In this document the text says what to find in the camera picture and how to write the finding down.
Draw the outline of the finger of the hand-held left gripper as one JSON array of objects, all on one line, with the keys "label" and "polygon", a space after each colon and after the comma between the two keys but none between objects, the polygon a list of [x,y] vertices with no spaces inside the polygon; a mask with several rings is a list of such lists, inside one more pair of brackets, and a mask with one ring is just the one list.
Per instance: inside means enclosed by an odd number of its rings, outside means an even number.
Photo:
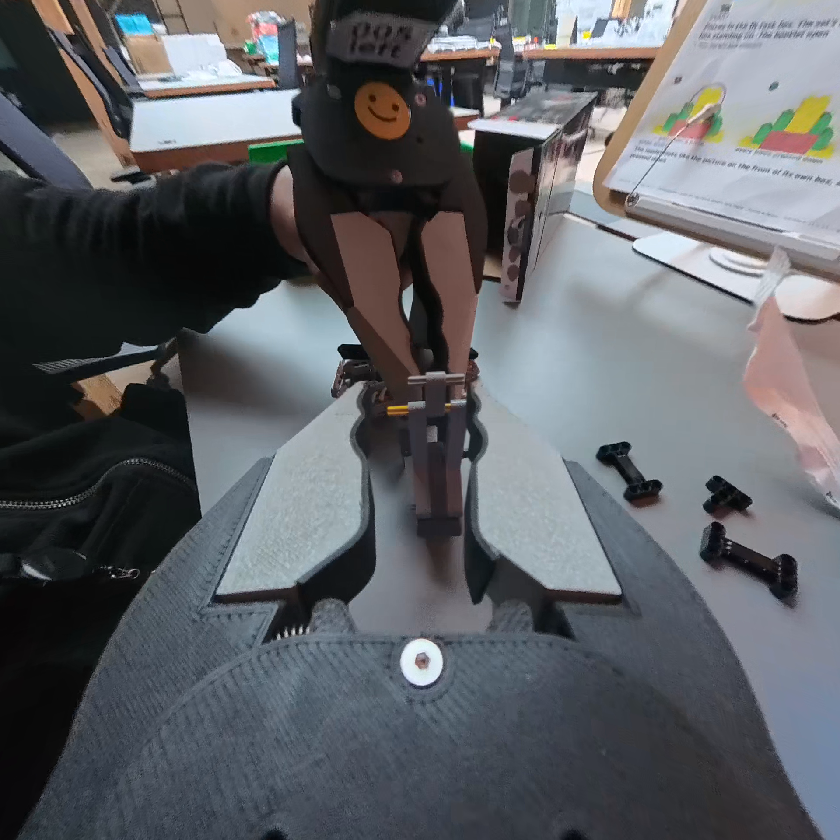
[{"label": "finger of the hand-held left gripper", "polygon": [[419,375],[402,304],[402,276],[391,232],[359,212],[331,216],[352,302],[345,316],[391,397],[410,401]]},{"label": "finger of the hand-held left gripper", "polygon": [[413,302],[408,316],[420,373],[465,374],[480,284],[462,213],[438,212],[409,244]]}]

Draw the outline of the green plastic bin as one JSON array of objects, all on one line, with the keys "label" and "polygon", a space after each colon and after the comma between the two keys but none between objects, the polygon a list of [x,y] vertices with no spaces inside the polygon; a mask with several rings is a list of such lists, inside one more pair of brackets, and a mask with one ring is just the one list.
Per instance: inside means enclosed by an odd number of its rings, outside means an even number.
[{"label": "green plastic bin", "polygon": [[434,186],[469,174],[474,152],[460,142],[451,120],[375,134],[352,119],[332,127],[308,123],[298,142],[252,144],[248,162],[286,164],[295,177],[323,175],[351,186]]}]

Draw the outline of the wood-edged grey desk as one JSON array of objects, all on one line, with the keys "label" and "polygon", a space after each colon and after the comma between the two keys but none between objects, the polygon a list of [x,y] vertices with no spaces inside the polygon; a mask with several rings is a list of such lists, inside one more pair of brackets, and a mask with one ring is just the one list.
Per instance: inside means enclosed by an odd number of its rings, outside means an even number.
[{"label": "wood-edged grey desk", "polygon": [[135,105],[130,150],[144,172],[183,171],[206,162],[239,163],[249,146],[301,137],[308,123],[335,126],[352,119],[375,134],[451,120],[451,111],[427,84],[410,74],[318,79],[302,90],[262,90],[194,98],[142,101]]}]

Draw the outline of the person's left hand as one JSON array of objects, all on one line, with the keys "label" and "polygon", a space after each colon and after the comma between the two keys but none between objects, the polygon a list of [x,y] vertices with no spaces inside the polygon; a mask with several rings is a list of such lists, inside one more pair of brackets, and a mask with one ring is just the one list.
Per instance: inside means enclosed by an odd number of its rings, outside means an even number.
[{"label": "person's left hand", "polygon": [[338,292],[316,266],[299,236],[293,195],[293,176],[290,167],[286,164],[277,171],[269,190],[269,221],[280,246],[290,257],[307,267],[309,276],[344,312],[345,306]]}]

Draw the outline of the open cardboard box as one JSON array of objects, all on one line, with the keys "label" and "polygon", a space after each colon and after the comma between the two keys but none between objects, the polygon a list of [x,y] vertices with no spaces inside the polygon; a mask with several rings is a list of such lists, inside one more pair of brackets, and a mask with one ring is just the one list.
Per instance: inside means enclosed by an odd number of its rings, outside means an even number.
[{"label": "open cardboard box", "polygon": [[595,101],[593,92],[539,89],[470,124],[487,255],[498,263],[500,296],[509,305],[522,301],[571,208]]}]

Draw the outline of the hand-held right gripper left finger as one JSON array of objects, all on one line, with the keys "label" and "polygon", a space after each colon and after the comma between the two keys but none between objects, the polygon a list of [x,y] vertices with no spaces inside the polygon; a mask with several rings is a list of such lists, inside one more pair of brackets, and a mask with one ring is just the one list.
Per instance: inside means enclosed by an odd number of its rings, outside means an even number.
[{"label": "hand-held right gripper left finger", "polygon": [[280,447],[216,589],[220,602],[350,603],[375,571],[371,471],[356,384]]}]

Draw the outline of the printed instruction sheet stand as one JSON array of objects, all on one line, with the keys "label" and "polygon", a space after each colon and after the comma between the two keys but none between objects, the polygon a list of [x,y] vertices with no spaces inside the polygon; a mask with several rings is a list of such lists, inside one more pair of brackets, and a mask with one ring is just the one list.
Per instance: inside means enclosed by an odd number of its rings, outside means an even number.
[{"label": "printed instruction sheet stand", "polygon": [[838,121],[838,1],[688,2],[595,186],[838,245]]}]

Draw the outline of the pink plastic bag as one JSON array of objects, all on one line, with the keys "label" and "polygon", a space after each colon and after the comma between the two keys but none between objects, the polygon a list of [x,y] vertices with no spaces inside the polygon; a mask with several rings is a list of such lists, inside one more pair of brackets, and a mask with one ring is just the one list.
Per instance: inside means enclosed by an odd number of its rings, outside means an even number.
[{"label": "pink plastic bag", "polygon": [[790,272],[789,256],[774,247],[754,300],[755,312],[748,326],[754,345],[742,383],[752,404],[787,433],[799,466],[832,513],[838,515],[838,436],[819,406],[775,296]]}]

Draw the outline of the person's left forearm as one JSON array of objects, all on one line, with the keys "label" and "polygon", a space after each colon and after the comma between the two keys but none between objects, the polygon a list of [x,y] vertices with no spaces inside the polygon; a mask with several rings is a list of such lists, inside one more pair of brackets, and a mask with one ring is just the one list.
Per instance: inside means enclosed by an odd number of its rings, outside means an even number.
[{"label": "person's left forearm", "polygon": [[2,402],[35,366],[206,333],[282,280],[269,193],[284,164],[200,164],[124,192],[1,181]]}]

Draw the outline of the white stand base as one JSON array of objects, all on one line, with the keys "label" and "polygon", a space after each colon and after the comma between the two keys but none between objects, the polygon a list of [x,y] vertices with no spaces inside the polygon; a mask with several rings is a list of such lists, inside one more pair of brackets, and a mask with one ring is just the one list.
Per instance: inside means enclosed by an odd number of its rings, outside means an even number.
[{"label": "white stand base", "polygon": [[[751,304],[767,266],[766,259],[671,233],[638,238],[633,251]],[[789,320],[816,323],[839,319],[839,286],[834,281],[793,271],[777,287],[775,297]]]}]

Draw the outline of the black lego H connector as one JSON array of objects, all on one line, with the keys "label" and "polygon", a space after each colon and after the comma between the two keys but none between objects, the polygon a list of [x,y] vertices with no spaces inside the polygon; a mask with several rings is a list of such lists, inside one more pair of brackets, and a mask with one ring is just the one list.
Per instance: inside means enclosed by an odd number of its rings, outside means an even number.
[{"label": "black lego H connector", "polygon": [[623,497],[626,501],[637,504],[655,501],[663,488],[658,479],[646,479],[635,466],[631,458],[632,446],[627,441],[604,444],[599,447],[595,457],[606,466],[614,468],[626,483]]},{"label": "black lego H connector", "polygon": [[734,564],[764,580],[770,592],[784,601],[799,589],[798,563],[788,553],[773,558],[732,541],[719,521],[708,524],[701,534],[699,556],[712,566]]}]

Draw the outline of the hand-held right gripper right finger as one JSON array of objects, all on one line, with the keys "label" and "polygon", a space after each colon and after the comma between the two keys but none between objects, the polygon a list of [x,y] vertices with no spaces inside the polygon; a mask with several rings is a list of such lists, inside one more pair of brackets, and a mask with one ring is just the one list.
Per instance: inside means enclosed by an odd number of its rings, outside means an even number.
[{"label": "hand-held right gripper right finger", "polygon": [[473,603],[612,604],[621,585],[560,452],[472,390],[465,578]]}]

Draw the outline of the grey lego liftarm assembly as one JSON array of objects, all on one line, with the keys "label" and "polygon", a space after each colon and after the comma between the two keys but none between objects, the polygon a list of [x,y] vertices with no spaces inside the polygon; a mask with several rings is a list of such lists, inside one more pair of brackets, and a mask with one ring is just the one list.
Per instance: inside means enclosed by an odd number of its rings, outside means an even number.
[{"label": "grey lego liftarm assembly", "polygon": [[408,379],[408,397],[389,392],[369,354],[357,343],[338,347],[340,363],[331,395],[365,383],[370,417],[397,421],[402,457],[411,459],[416,531],[424,539],[462,535],[464,523],[461,462],[466,454],[469,387],[478,378],[478,352],[470,348],[464,374],[431,371]]}]

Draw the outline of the black monitor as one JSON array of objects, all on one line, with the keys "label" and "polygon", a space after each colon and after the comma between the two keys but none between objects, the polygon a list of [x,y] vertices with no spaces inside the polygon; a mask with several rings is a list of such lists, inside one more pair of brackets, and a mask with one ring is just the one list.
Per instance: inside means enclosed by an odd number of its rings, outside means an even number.
[{"label": "black monitor", "polygon": [[276,84],[281,90],[299,88],[298,37],[294,18],[286,19],[277,26],[278,59]]}]

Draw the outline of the stack of white boxes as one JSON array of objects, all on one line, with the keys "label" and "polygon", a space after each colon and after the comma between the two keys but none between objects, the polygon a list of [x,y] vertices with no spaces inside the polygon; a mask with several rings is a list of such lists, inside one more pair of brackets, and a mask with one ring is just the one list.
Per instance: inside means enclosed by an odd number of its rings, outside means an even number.
[{"label": "stack of white boxes", "polygon": [[226,48],[217,34],[161,35],[160,41],[176,74],[206,70],[227,59]]}]

